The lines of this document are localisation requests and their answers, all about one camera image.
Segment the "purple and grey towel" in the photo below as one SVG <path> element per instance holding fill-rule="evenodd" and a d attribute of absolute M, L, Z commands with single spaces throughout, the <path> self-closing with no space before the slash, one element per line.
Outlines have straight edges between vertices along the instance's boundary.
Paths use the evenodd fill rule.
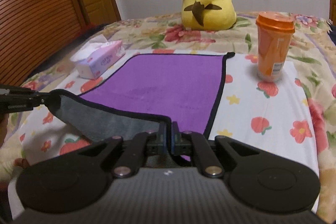
<path fill-rule="evenodd" d="M 156 132 L 160 123 L 209 137 L 232 57 L 232 52 L 135 55 L 89 91 L 53 90 L 46 106 L 94 143 L 115 135 L 130 140 Z"/>

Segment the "pink tissue box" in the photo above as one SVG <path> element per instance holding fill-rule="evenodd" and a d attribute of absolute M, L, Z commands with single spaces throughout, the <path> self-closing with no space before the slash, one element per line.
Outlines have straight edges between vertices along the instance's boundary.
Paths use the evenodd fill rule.
<path fill-rule="evenodd" d="M 121 40 L 107 40 L 104 35 L 89 39 L 71 58 L 79 76 L 95 80 L 125 55 Z"/>

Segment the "brown slatted wardrobe door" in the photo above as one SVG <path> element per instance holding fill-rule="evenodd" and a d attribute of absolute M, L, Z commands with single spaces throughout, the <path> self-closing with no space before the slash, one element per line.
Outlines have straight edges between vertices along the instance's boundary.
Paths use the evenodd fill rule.
<path fill-rule="evenodd" d="M 1 84 L 22 84 L 85 26 L 79 0 L 1 0 Z"/>

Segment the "white strawberry print cloth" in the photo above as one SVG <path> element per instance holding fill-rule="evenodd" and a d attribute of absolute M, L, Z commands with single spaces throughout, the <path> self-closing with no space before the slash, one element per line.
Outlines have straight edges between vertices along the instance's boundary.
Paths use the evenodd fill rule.
<path fill-rule="evenodd" d="M 317 146 L 293 63 L 131 51 L 34 95 L 15 223 L 320 223 Z"/>

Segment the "orange plastic cup with lid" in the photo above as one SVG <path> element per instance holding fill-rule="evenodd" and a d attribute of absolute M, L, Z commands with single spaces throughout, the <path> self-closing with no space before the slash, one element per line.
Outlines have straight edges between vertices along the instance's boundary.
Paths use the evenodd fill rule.
<path fill-rule="evenodd" d="M 261 79 L 275 82 L 281 76 L 291 38 L 295 33 L 294 19 L 279 12 L 262 11 L 256 18 L 258 35 L 258 74 Z"/>

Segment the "floral bed blanket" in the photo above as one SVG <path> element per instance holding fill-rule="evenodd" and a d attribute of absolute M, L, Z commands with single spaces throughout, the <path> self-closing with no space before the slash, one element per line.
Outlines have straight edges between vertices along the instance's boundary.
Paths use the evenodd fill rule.
<path fill-rule="evenodd" d="M 210 133 L 254 145 L 299 161 L 319 173 L 321 191 L 313 209 L 328 223 L 335 221 L 335 45 L 327 21 L 295 15 L 282 78 L 263 83 L 256 72 L 257 26 L 255 12 L 239 14 L 226 31 L 189 31 L 179 14 L 131 19 L 93 32 L 121 40 L 125 56 L 97 80 L 79 78 L 68 56 L 33 75 L 24 87 L 40 92 L 65 89 L 79 94 L 103 83 L 128 59 L 151 53 L 222 55 L 227 80 L 222 105 Z"/>

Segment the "brown wooden cabinet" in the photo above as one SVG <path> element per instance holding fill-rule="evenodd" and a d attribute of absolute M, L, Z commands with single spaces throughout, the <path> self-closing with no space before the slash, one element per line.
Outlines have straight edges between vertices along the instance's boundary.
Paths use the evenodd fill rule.
<path fill-rule="evenodd" d="M 336 23 L 336 0 L 330 0 L 329 21 L 332 25 Z"/>

